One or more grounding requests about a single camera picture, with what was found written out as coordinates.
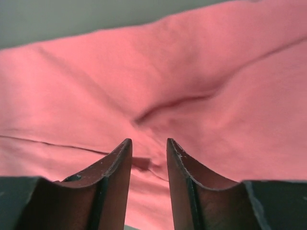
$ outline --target pink cloth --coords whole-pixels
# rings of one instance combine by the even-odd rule
[[[307,179],[306,12],[240,0],[0,51],[0,174],[62,180],[131,138],[147,230],[173,228],[167,137],[236,181]]]

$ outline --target folded cloth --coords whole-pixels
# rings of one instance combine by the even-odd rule
[[[133,140],[126,224],[173,228],[166,139],[230,179],[307,179],[307,2],[232,1],[0,51],[0,174]]]

